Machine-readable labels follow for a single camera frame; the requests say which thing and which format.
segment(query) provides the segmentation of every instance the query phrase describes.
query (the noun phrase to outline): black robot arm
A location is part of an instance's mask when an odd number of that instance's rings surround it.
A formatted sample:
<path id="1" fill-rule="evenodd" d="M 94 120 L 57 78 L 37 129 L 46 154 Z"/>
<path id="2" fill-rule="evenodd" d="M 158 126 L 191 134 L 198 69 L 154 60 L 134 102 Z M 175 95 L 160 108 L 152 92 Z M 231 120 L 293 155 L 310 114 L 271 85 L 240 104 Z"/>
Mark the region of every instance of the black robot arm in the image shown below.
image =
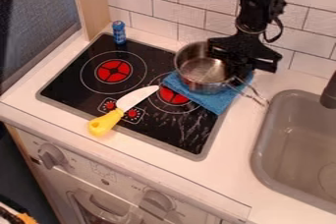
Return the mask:
<path id="1" fill-rule="evenodd" d="M 285 0 L 240 0 L 240 5 L 236 19 L 238 32 L 233 36 L 208 39 L 210 56 L 232 63 L 237 70 L 243 70 L 242 73 L 252 69 L 276 72 L 282 56 L 262 44 L 259 36 L 263 34 L 268 43 L 280 38 L 284 27 L 279 16 L 284 13 Z M 271 23 L 279 27 L 279 33 L 268 38 L 266 28 Z"/>

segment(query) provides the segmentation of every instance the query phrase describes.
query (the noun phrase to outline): yellow knife handle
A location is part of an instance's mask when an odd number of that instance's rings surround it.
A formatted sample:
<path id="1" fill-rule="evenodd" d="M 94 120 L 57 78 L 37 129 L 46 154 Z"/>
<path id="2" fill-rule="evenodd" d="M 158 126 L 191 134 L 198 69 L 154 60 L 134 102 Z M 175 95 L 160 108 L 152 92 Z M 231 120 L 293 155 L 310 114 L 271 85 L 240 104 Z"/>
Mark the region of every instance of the yellow knife handle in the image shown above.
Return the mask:
<path id="1" fill-rule="evenodd" d="M 119 108 L 112 110 L 104 116 L 89 121 L 88 131 L 96 137 L 101 137 L 107 134 L 123 116 L 123 110 Z"/>

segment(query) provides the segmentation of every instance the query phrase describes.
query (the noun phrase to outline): black stovetop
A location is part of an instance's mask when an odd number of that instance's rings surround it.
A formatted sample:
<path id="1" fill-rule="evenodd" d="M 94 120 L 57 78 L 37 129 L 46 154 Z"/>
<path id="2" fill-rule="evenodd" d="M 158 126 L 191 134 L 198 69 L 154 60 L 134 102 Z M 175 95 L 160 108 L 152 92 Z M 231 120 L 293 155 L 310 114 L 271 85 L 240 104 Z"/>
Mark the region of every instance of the black stovetop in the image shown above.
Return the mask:
<path id="1" fill-rule="evenodd" d="M 102 34 L 40 95 L 57 101 L 53 104 L 101 116 L 113 109 L 115 101 L 126 93 L 161 84 L 174 71 L 173 56 L 172 52 L 130 40 L 117 45 L 112 35 Z M 125 113 L 118 125 L 137 132 L 140 140 L 141 136 L 147 136 L 200 154 L 216 120 L 212 112 L 161 86 Z"/>

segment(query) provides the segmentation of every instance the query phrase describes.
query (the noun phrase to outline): control panel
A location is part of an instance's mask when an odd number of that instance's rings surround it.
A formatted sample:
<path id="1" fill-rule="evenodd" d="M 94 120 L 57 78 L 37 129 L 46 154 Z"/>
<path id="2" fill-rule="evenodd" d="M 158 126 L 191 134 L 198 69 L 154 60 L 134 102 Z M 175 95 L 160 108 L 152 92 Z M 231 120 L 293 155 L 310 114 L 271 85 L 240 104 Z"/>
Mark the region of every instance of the control panel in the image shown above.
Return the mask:
<path id="1" fill-rule="evenodd" d="M 111 110 L 116 109 L 116 102 L 117 102 L 116 99 L 107 97 L 100 103 L 98 107 L 98 111 L 106 114 L 110 112 Z M 143 115 L 144 115 L 144 111 L 142 109 L 133 107 L 132 109 L 125 112 L 125 115 L 122 118 L 122 120 L 136 125 L 140 122 Z"/>

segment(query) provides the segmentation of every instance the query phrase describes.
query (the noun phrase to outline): white countertop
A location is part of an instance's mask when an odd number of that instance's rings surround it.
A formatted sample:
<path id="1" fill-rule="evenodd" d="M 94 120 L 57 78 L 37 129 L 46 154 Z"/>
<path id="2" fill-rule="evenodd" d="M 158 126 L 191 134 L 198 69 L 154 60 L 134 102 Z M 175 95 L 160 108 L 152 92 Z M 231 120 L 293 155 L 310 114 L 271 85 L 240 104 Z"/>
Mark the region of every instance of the white countertop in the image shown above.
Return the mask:
<path id="1" fill-rule="evenodd" d="M 183 45 L 131 28 L 127 35 L 170 50 L 178 50 Z M 37 91 L 87 45 L 80 32 L 74 34 L 12 86 L 1 96 L 2 120 L 89 152 L 217 210 L 227 210 L 227 201 L 221 195 L 230 197 L 250 206 L 249 220 L 257 224 L 336 222 L 335 215 L 271 191 L 254 176 L 250 156 L 265 109 L 249 99 L 235 100 L 207 157 L 200 162 L 113 131 L 96 139 L 87 133 L 87 120 L 37 100 Z M 276 75 L 256 72 L 252 82 L 268 98 L 292 88 L 321 93 L 326 83 L 325 79 L 287 70 L 280 70 Z M 229 211 L 239 213 L 241 210 L 235 207 L 230 204 Z"/>

